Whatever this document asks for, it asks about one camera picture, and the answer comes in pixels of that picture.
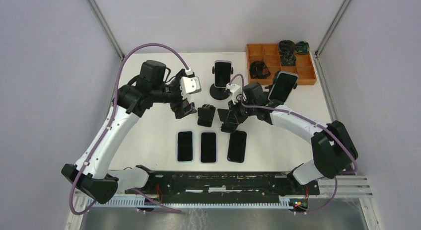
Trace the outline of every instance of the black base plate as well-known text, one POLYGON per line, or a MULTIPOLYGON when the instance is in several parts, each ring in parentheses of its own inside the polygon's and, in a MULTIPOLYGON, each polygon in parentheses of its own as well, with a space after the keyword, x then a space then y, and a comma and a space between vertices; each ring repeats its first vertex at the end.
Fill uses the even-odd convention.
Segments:
MULTIPOLYGON (((288 188, 286 174, 287 172, 154 171, 141 191, 156 194, 156 187, 159 185, 164 203, 185 204, 279 203, 280 195, 300 195, 304 198, 306 187, 310 195, 320 194, 316 181, 293 189, 288 188), (238 192, 212 192, 212 188, 223 187, 238 192)), ((126 193, 135 194, 132 190, 126 193)))
POLYGON ((224 87, 215 87, 215 84, 210 86, 209 93, 216 100, 225 100, 229 97, 229 92, 224 87))

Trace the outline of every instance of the black phone holder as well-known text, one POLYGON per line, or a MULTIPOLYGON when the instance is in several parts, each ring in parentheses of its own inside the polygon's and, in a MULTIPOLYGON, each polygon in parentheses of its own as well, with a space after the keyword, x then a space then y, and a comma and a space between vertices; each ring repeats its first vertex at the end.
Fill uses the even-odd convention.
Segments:
MULTIPOLYGON (((212 67, 212 74, 215 74, 215 67, 212 67)), ((216 100, 225 100, 229 97, 229 91, 225 87, 215 87, 215 84, 210 86, 209 93, 216 100)))
POLYGON ((203 127, 211 127, 216 108, 209 104, 204 104, 198 108, 198 125, 203 127))

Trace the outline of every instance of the gray wall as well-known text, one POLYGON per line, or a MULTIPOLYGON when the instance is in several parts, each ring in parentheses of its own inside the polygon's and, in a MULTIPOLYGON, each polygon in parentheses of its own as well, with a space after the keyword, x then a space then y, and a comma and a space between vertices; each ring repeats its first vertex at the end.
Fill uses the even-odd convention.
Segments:
POLYGON ((239 52, 282 39, 306 40, 315 50, 342 1, 97 0, 126 53, 148 42, 179 52, 239 52))
POLYGON ((63 229, 119 60, 85 0, 0 0, 0 34, 0 229, 63 229))
POLYGON ((353 0, 321 56, 384 229, 420 229, 421 0, 353 0))

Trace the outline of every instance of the smartphone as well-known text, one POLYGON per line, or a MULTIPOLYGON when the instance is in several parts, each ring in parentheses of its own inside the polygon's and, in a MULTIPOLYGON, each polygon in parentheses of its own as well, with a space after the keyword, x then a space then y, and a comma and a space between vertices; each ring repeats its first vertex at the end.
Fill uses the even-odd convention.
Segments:
POLYGON ((226 87, 231 79, 231 61, 217 60, 215 61, 215 87, 226 87))
POLYGON ((276 99, 286 102, 289 94, 297 87, 298 75, 285 71, 278 72, 274 77, 274 84, 269 92, 269 100, 276 99))
POLYGON ((216 133, 203 132, 200 145, 200 162, 216 163, 216 133))
POLYGON ((177 139, 177 161, 193 161, 193 132, 179 132, 177 139))
POLYGON ((228 161, 243 163, 246 154, 247 133, 235 131, 229 136, 228 161))

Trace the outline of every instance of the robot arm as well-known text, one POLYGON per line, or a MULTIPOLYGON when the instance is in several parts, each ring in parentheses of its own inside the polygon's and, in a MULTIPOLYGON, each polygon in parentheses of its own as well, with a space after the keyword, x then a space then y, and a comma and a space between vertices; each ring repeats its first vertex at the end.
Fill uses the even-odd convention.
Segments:
POLYGON ((117 111, 112 125, 107 127, 113 107, 110 108, 104 124, 87 151, 74 165, 64 165, 62 174, 71 183, 74 182, 81 167, 86 165, 76 187, 98 203, 108 202, 117 191, 143 187, 146 184, 148 173, 142 168, 108 170, 124 137, 146 109, 156 102, 170 103, 176 119, 197 112, 194 103, 188 102, 188 97, 190 94, 201 91, 199 79, 191 70, 181 70, 171 83, 167 84, 168 81, 163 81, 167 69, 165 64, 157 61, 144 62, 140 75, 134 78, 136 86, 126 84, 119 88, 117 111), (93 150, 105 128, 108 128, 108 132, 99 143, 89 163, 85 163, 86 157, 93 150))
POLYGON ((233 133, 249 116, 256 116, 268 124, 293 132, 312 146, 313 159, 288 174, 287 177, 293 182, 304 185, 321 177, 334 178, 352 163, 340 145, 323 128, 335 135, 354 159, 358 158, 355 146, 341 122, 328 124, 314 120, 293 111, 279 100, 269 100, 267 92, 263 92, 259 83, 246 85, 242 92, 236 84, 229 84, 227 89, 232 94, 228 103, 229 110, 218 110, 223 122, 223 132, 233 133))

